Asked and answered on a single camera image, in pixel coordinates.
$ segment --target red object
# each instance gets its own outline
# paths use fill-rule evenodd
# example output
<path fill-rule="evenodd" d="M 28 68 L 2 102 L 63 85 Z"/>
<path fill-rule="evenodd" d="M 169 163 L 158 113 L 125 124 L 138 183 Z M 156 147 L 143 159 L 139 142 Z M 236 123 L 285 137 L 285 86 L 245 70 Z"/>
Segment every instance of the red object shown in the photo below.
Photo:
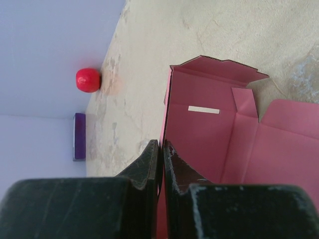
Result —
<path fill-rule="evenodd" d="M 84 92 L 96 92 L 101 86 L 100 72 L 93 68 L 83 68 L 76 73 L 76 87 Z"/>

